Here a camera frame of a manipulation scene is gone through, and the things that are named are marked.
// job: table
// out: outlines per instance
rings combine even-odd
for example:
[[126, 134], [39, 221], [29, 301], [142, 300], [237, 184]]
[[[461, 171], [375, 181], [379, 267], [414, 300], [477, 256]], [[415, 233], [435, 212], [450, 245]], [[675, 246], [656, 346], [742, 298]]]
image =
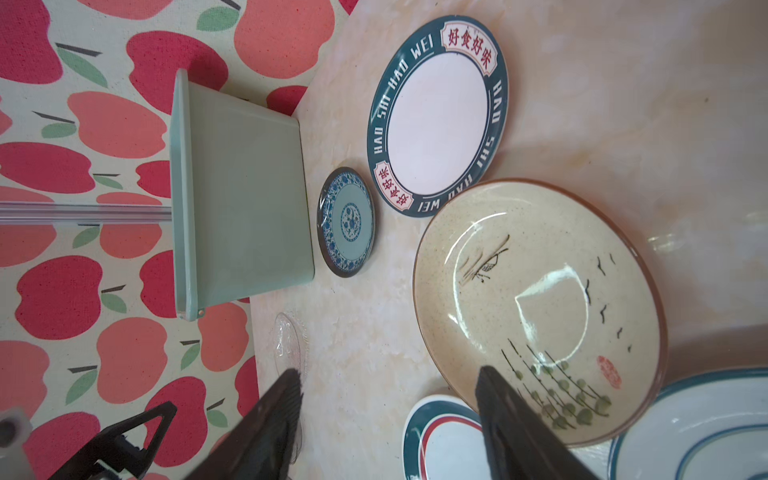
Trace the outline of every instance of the table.
[[[376, 192], [366, 160], [374, 90], [400, 44], [441, 15], [470, 15], [487, 25], [515, 79], [505, 137], [485, 178], [561, 185], [627, 232], [662, 291], [667, 381], [713, 362], [765, 363], [762, 347], [744, 342], [768, 334], [761, 313], [768, 310], [761, 293], [768, 243], [760, 240], [768, 228], [768, 172], [760, 160], [768, 122], [765, 102], [755, 101], [768, 98], [768, 42], [757, 9], [765, 13], [766, 4], [363, 0], [356, 6], [295, 113], [315, 279], [251, 298], [262, 391], [276, 378], [275, 315], [285, 311], [299, 320], [310, 342], [304, 446], [291, 469], [294, 480], [401, 478], [409, 410], [447, 389], [412, 302], [413, 260], [429, 220], [404, 217], [374, 194], [372, 256], [349, 279], [323, 262], [315, 221], [323, 181], [339, 166], [357, 170]], [[692, 355], [697, 341], [723, 333], [731, 335], [727, 345], [740, 348], [718, 349], [710, 341]], [[679, 357], [677, 347], [684, 352]]]

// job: apple pattern fabric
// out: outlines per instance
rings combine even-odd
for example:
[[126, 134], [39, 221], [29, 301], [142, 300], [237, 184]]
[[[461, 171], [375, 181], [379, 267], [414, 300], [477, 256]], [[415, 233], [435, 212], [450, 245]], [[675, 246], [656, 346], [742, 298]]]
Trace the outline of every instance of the apple pattern fabric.
[[58, 204], [122, 203], [129, 197], [107, 194], [126, 193], [170, 206], [177, 69], [291, 115], [356, 4], [5, 0], [0, 187]]
[[[0, 187], [0, 200], [27, 199], [51, 201]], [[131, 192], [97, 201], [160, 203]], [[31, 419], [24, 449], [37, 478], [166, 400], [179, 410], [145, 478], [183, 478], [256, 405], [248, 299], [176, 318], [171, 235], [170, 224], [0, 226], [0, 410]], [[156, 428], [128, 439], [143, 445]]]

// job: plate rim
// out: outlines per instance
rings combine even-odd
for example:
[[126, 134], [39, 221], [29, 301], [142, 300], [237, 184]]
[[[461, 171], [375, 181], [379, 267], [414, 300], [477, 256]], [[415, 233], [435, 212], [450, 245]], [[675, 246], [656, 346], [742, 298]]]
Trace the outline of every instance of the plate rim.
[[413, 310], [416, 315], [416, 323], [419, 325], [419, 333], [421, 333], [422, 335], [422, 340], [424, 341], [424, 345], [427, 348], [429, 357], [432, 358], [432, 362], [435, 363], [437, 370], [440, 372], [440, 374], [448, 383], [448, 385], [451, 387], [451, 389], [454, 392], [456, 392], [456, 395], [460, 399], [462, 399], [467, 404], [467, 406], [469, 406], [470, 409], [475, 410], [477, 412], [477, 410], [474, 407], [472, 407], [470, 403], [467, 402], [466, 399], [458, 392], [458, 390], [453, 386], [453, 384], [451, 384], [451, 381], [448, 379], [448, 377], [445, 376], [445, 373], [440, 368], [438, 361], [435, 359], [435, 356], [432, 354], [432, 349], [429, 348], [429, 343], [424, 337], [424, 332], [422, 330], [422, 323], [421, 323], [421, 320], [419, 319], [419, 311], [416, 308], [416, 265], [419, 262], [419, 253], [422, 250], [424, 238], [426, 237], [426, 234], [429, 231], [429, 228], [432, 226], [432, 222], [437, 220], [440, 214], [445, 211], [445, 208], [456, 198], [459, 198], [462, 195], [466, 195], [469, 191], [474, 190], [476, 188], [487, 187], [493, 184], [531, 184], [537, 187], [543, 187], [543, 188], [552, 190], [555, 193], [558, 193], [561, 195], [565, 195], [566, 197], [580, 204], [582, 207], [586, 207], [587, 210], [592, 212], [600, 220], [602, 220], [606, 225], [608, 225], [608, 228], [610, 228], [614, 232], [614, 234], [619, 238], [619, 240], [621, 240], [621, 242], [626, 246], [626, 248], [629, 249], [633, 258], [637, 262], [637, 265], [640, 267], [640, 270], [643, 273], [643, 276], [645, 277], [645, 281], [648, 285], [648, 289], [650, 290], [650, 294], [654, 299], [654, 306], [656, 307], [656, 315], [659, 322], [659, 358], [656, 364], [656, 372], [654, 374], [654, 380], [650, 384], [650, 388], [648, 389], [648, 392], [645, 398], [643, 399], [643, 402], [641, 402], [640, 405], [637, 407], [637, 409], [634, 411], [634, 413], [632, 413], [632, 415], [627, 417], [627, 419], [623, 423], [621, 423], [618, 427], [609, 431], [608, 433], [595, 437], [594, 439], [591, 439], [591, 440], [585, 440], [583, 442], [570, 442], [570, 443], [563, 442], [563, 443], [568, 448], [586, 447], [589, 445], [596, 445], [598, 443], [605, 442], [606, 440], [612, 439], [617, 435], [623, 434], [654, 403], [654, 400], [657, 398], [659, 391], [661, 391], [661, 386], [664, 382], [664, 375], [667, 372], [667, 357], [668, 357], [667, 318], [664, 315], [664, 305], [661, 302], [661, 295], [659, 294], [658, 288], [656, 287], [654, 278], [651, 276], [650, 271], [645, 261], [643, 260], [643, 257], [641, 257], [641, 255], [637, 252], [637, 249], [634, 248], [634, 245], [629, 240], [629, 237], [624, 233], [624, 231], [621, 228], [619, 228], [619, 226], [613, 220], [611, 220], [603, 212], [597, 209], [594, 205], [590, 204], [589, 202], [579, 197], [578, 195], [573, 194], [572, 192], [565, 190], [562, 187], [558, 187], [557, 185], [553, 185], [548, 182], [544, 182], [542, 180], [534, 180], [531, 178], [523, 178], [523, 177], [499, 178], [494, 180], [486, 180], [486, 181], [478, 182], [477, 184], [472, 185], [470, 188], [465, 189], [464, 192], [454, 196], [451, 200], [446, 202], [446, 204], [443, 205], [443, 207], [440, 210], [438, 210], [437, 214], [434, 217], [432, 217], [432, 219], [429, 221], [429, 223], [427, 224], [427, 227], [424, 229], [424, 233], [422, 234], [421, 240], [419, 240], [419, 247], [416, 249], [416, 257], [413, 260], [413, 274], [412, 274], [412, 282], [411, 282], [411, 294], [413, 298]]
[[[768, 367], [725, 369], [717, 370], [714, 372], [700, 373], [698, 375], [678, 380], [675, 383], [671, 383], [670, 385], [665, 386], [659, 392], [659, 395], [654, 401], [654, 404], [660, 402], [663, 399], [666, 399], [669, 396], [696, 386], [708, 385], [710, 383], [722, 382], [724, 380], [752, 379], [763, 377], [768, 377]], [[616, 480], [618, 456], [621, 450], [621, 444], [624, 443], [624, 438], [626, 436], [627, 433], [624, 432], [621, 434], [621, 436], [615, 438], [613, 442], [611, 442], [611, 450], [608, 452], [608, 480]]]
[[[414, 406], [411, 408], [411, 411], [408, 413], [408, 416], [406, 417], [405, 423], [403, 423], [403, 425], [402, 425], [402, 434], [400, 435], [400, 453], [402, 455], [402, 459], [401, 459], [400, 463], [402, 464], [402, 473], [403, 473], [403, 476], [405, 477], [406, 480], [411, 480], [410, 478], [408, 478], [408, 476], [406, 474], [406, 456], [405, 456], [405, 451], [406, 451], [406, 433], [408, 433], [408, 425], [410, 425], [411, 418], [413, 417], [413, 415], [420, 408], [422, 408], [424, 405], [427, 405], [428, 403], [434, 403], [434, 402], [450, 402], [450, 403], [454, 403], [454, 404], [456, 404], [458, 406], [461, 406], [461, 407], [467, 409], [471, 413], [473, 413], [475, 415], [478, 415], [478, 413], [475, 412], [475, 410], [473, 410], [472, 407], [469, 406], [467, 404], [467, 402], [465, 402], [460, 396], [458, 396], [458, 394], [457, 395], [447, 395], [445, 393], [436, 393], [436, 394], [433, 394], [433, 395], [427, 395], [426, 397], [424, 397], [424, 398], [420, 399], [418, 402], [416, 402], [414, 404]], [[479, 415], [478, 415], [478, 420], [469, 418], [467, 415], [466, 415], [466, 417], [468, 419], [472, 420], [473, 422], [477, 422], [481, 426], [481, 428], [482, 428], [482, 423], [480, 422]], [[425, 480], [425, 479], [421, 478], [421, 473], [419, 473], [419, 480]]]
[[[328, 188], [330, 187], [331, 183], [340, 175], [343, 173], [349, 173], [352, 175], [355, 175], [360, 179], [360, 183], [364, 187], [364, 191], [366, 192], [366, 195], [368, 196], [368, 204], [371, 207], [371, 240], [368, 242], [368, 247], [366, 249], [366, 252], [364, 253], [365, 258], [360, 262], [360, 265], [357, 266], [354, 270], [345, 271], [341, 270], [339, 267], [336, 266], [336, 264], [333, 262], [333, 259], [331, 258], [330, 254], [328, 253], [328, 245], [326, 245], [326, 238], [323, 234], [323, 219], [322, 219], [322, 212], [323, 212], [323, 198], [327, 196], [328, 194]], [[316, 232], [317, 232], [317, 244], [320, 248], [320, 253], [323, 255], [323, 260], [326, 261], [326, 265], [328, 266], [329, 270], [331, 270], [336, 275], [342, 277], [342, 278], [349, 278], [356, 273], [358, 273], [362, 266], [366, 264], [366, 261], [368, 261], [368, 257], [371, 254], [371, 250], [373, 249], [373, 240], [376, 238], [376, 208], [373, 205], [373, 198], [371, 196], [371, 191], [368, 188], [368, 184], [363, 180], [362, 176], [360, 176], [359, 173], [354, 168], [351, 167], [338, 167], [334, 169], [331, 173], [328, 174], [328, 177], [326, 178], [326, 181], [323, 183], [323, 187], [320, 188], [320, 194], [317, 198], [317, 209], [315, 212], [315, 223], [316, 223]]]
[[[379, 182], [376, 180], [376, 172], [375, 172], [376, 165], [378, 163], [381, 163], [382, 161], [384, 161], [384, 160], [382, 160], [382, 161], [376, 162], [375, 159], [372, 157], [372, 152], [374, 151], [374, 146], [371, 145], [371, 143], [372, 143], [372, 139], [376, 136], [376, 134], [372, 134], [371, 132], [372, 132], [372, 129], [374, 128], [373, 127], [373, 119], [374, 119], [374, 115], [375, 115], [375, 112], [376, 112], [377, 107], [378, 107], [378, 102], [376, 100], [379, 97], [379, 91], [382, 89], [383, 86], [387, 85], [387, 81], [388, 81], [388, 78], [386, 76], [387, 71], [389, 71], [389, 69], [392, 66], [392, 64], [394, 63], [394, 61], [398, 58], [400, 51], [403, 51], [403, 50], [408, 48], [407, 44], [409, 43], [409, 41], [411, 41], [412, 38], [415, 38], [417, 36], [416, 34], [418, 32], [420, 32], [422, 29], [428, 27], [428, 25], [431, 25], [431, 24], [436, 23], [436, 22], [443, 22], [443, 24], [444, 24], [443, 28], [444, 28], [445, 27], [445, 23], [446, 22], [450, 22], [451, 20], [459, 21], [459, 22], [467, 22], [469, 24], [472, 24], [472, 26], [474, 28], [483, 31], [483, 33], [485, 33], [488, 36], [488, 39], [491, 40], [491, 42], [493, 43], [494, 47], [497, 50], [497, 66], [496, 66], [496, 68], [502, 68], [502, 77], [503, 77], [503, 81], [505, 83], [504, 95], [502, 97], [503, 108], [500, 110], [501, 121], [499, 122], [500, 125], [499, 125], [499, 128], [498, 128], [498, 137], [495, 138], [495, 139], [493, 137], [491, 138], [491, 141], [495, 140], [493, 145], [488, 146], [488, 144], [486, 143], [486, 150], [489, 151], [487, 154], [485, 152], [482, 152], [483, 151], [483, 142], [486, 142], [486, 139], [488, 137], [488, 131], [490, 130], [490, 128], [488, 127], [488, 129], [483, 134], [483, 137], [482, 137], [482, 139], [481, 139], [481, 141], [480, 141], [480, 143], [478, 145], [478, 150], [476, 151], [475, 157], [473, 158], [472, 162], [469, 163], [467, 168], [464, 170], [464, 173], [462, 173], [462, 175], [459, 178], [457, 178], [456, 181], [453, 184], [448, 185], [444, 190], [442, 190], [440, 192], [435, 192], [434, 194], [430, 194], [428, 196], [427, 195], [423, 195], [423, 194], [414, 194], [413, 192], [409, 191], [408, 193], [413, 196], [413, 199], [412, 199], [413, 204], [412, 204], [411, 207], [408, 207], [406, 209], [400, 210], [398, 207], [396, 207], [394, 204], [392, 204], [387, 199], [387, 197], [385, 196], [384, 192], [382, 191], [382, 188], [379, 186]], [[416, 66], [413, 67], [413, 70], [415, 71], [421, 64], [422, 64], [422, 62], [418, 62], [416, 64]], [[397, 97], [398, 97], [398, 94], [399, 94], [400, 85], [404, 85], [406, 81], [401, 81], [400, 82], [400, 84], [398, 86], [397, 94], [396, 94], [395, 97], [392, 98], [392, 102], [391, 102], [391, 104], [389, 106], [389, 108], [390, 108], [389, 111], [391, 111], [394, 108], [394, 106], [395, 106], [395, 103], [397, 101]], [[491, 162], [493, 161], [493, 159], [494, 159], [494, 157], [495, 157], [495, 155], [496, 155], [496, 153], [498, 151], [498, 147], [499, 147], [499, 145], [502, 142], [502, 138], [504, 137], [504, 132], [505, 132], [505, 129], [506, 129], [506, 126], [507, 126], [507, 116], [509, 115], [509, 104], [510, 104], [510, 97], [509, 97], [510, 84], [509, 84], [509, 82], [510, 82], [510, 75], [509, 75], [508, 66], [507, 66], [507, 59], [504, 56], [504, 52], [502, 51], [502, 47], [498, 43], [498, 41], [496, 40], [496, 37], [493, 35], [493, 32], [491, 32], [490, 28], [485, 26], [485, 24], [480, 22], [477, 18], [470, 17], [468, 15], [441, 15], [439, 17], [433, 18], [433, 19], [425, 22], [424, 24], [422, 24], [418, 28], [416, 28], [414, 31], [412, 31], [402, 41], [400, 46], [395, 50], [394, 54], [392, 55], [392, 57], [388, 60], [387, 64], [385, 65], [385, 67], [384, 67], [384, 69], [382, 71], [381, 77], [379, 79], [379, 83], [376, 85], [376, 89], [373, 92], [373, 100], [371, 102], [371, 109], [370, 109], [370, 112], [369, 112], [368, 121], [366, 123], [366, 162], [368, 163], [368, 168], [369, 168], [369, 171], [371, 173], [371, 177], [374, 180], [373, 183], [376, 185], [376, 191], [382, 197], [382, 199], [384, 200], [384, 203], [387, 204], [390, 208], [392, 208], [397, 213], [405, 215], [407, 217], [412, 217], [412, 218], [434, 217], [435, 213], [439, 212], [442, 209], [442, 207], [440, 207], [438, 205], [436, 207], [436, 210], [433, 210], [432, 209], [432, 208], [434, 208], [433, 207], [433, 205], [434, 205], [433, 200], [435, 198], [437, 198], [438, 200], [442, 200], [443, 197], [445, 197], [445, 196], [449, 195], [451, 192], [455, 191], [457, 187], [462, 186], [466, 182], [467, 177], [471, 176], [468, 173], [472, 169], [472, 167], [475, 166], [475, 162], [478, 161], [477, 159], [478, 159], [479, 155], [482, 152], [488, 159], [487, 160], [485, 160], [485, 159], [483, 160], [484, 163], [482, 163], [482, 167], [479, 168], [479, 173], [478, 173], [477, 178], [475, 179], [475, 182], [473, 184], [470, 184], [470, 185], [465, 185], [463, 187], [463, 190], [467, 190], [467, 189], [469, 189], [471, 187], [474, 187], [475, 185], [480, 184], [483, 175], [485, 175], [485, 173], [488, 171], [488, 168], [490, 167]], [[491, 107], [491, 103], [489, 101], [489, 104], [488, 104], [488, 118], [486, 119], [486, 121], [489, 122], [491, 120], [491, 115], [492, 115], [492, 107]], [[417, 195], [420, 198], [422, 198], [422, 199], [423, 198], [428, 198], [428, 200], [432, 202], [432, 206], [428, 206], [429, 210], [426, 210], [426, 211], [423, 211], [423, 212], [417, 211], [417, 210], [413, 210], [413, 207], [414, 207], [415, 202], [416, 202], [416, 196]], [[448, 204], [449, 201], [451, 201], [451, 198], [446, 198], [445, 201], [443, 202], [442, 206], [445, 206], [446, 204]]]

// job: small blue patterned plate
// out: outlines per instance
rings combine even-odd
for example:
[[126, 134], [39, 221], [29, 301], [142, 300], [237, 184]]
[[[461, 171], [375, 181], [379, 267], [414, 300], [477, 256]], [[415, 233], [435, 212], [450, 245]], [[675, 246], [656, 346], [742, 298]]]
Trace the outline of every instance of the small blue patterned plate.
[[343, 277], [359, 272], [370, 255], [375, 231], [365, 182], [349, 167], [335, 169], [317, 204], [317, 240], [331, 271]]

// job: beige plate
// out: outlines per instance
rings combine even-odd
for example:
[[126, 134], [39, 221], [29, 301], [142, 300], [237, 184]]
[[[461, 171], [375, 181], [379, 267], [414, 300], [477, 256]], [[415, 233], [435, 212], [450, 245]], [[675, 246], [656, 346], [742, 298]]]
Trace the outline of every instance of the beige plate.
[[583, 200], [532, 180], [479, 184], [427, 227], [413, 270], [432, 359], [473, 409], [493, 365], [568, 445], [615, 436], [661, 387], [667, 330], [627, 238]]

